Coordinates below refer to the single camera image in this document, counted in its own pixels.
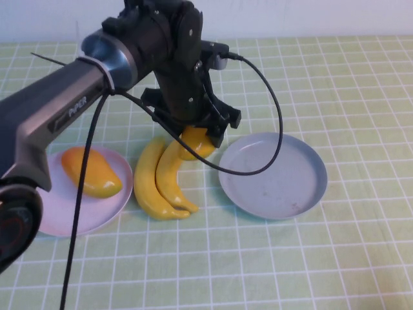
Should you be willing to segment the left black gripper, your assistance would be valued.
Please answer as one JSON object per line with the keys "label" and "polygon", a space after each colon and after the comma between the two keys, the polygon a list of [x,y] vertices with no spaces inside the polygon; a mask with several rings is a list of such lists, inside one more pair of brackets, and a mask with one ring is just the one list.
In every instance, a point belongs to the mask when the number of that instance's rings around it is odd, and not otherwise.
{"label": "left black gripper", "polygon": [[155,115],[171,129],[172,137],[180,137],[187,127],[202,128],[215,148],[220,148],[227,127],[237,127],[241,111],[223,103],[217,97],[210,99],[202,93],[199,98],[164,98],[158,88],[146,88],[141,96],[144,105],[153,107]]}

